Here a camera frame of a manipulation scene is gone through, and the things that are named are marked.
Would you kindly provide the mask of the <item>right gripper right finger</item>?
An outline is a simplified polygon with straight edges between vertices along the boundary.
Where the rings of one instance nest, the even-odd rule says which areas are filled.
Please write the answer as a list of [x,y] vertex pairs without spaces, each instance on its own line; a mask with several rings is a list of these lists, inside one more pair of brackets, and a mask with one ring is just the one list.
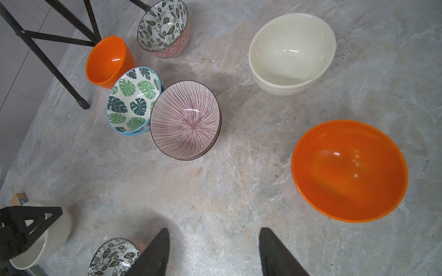
[[260,230],[259,251],[263,276],[309,276],[270,228]]

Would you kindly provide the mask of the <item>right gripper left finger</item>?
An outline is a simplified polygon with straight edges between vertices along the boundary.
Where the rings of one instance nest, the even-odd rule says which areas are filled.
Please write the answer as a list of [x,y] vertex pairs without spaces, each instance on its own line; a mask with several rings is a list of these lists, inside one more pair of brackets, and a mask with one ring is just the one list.
[[163,228],[124,276],[165,276],[169,254],[169,230]]

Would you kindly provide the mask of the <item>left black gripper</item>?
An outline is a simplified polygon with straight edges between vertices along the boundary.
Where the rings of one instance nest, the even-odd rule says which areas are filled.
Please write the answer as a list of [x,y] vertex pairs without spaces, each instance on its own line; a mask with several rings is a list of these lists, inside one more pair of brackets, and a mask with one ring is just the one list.
[[17,270],[35,267],[63,246],[63,207],[1,209],[1,263]]

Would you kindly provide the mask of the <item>cream bowl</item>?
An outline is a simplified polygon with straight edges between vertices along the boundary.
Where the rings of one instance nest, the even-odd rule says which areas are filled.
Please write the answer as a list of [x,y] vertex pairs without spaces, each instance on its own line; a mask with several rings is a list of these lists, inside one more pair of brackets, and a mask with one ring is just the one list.
[[252,76],[263,90],[293,95],[312,87],[331,65],[336,37],[323,19],[286,14],[265,24],[248,53]]
[[18,270],[26,270],[54,255],[73,230],[69,211],[51,201],[30,201],[10,207],[8,259]]

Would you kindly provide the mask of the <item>purple striped bowl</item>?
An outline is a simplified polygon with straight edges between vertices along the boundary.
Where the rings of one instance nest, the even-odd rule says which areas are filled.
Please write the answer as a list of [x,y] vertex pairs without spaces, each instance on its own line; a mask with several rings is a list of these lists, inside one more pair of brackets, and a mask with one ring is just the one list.
[[150,118],[155,145],[179,161],[206,154],[218,139],[221,127],[222,112],[215,94],[194,80],[169,86],[156,100]]

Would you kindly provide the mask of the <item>green leaf bowl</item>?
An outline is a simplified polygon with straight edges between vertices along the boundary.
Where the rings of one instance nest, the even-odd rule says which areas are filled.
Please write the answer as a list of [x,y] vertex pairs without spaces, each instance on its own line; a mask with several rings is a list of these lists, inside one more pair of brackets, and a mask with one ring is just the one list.
[[148,67],[136,67],[126,72],[108,97],[109,125],[127,136],[149,131],[152,109],[164,89],[162,79]]

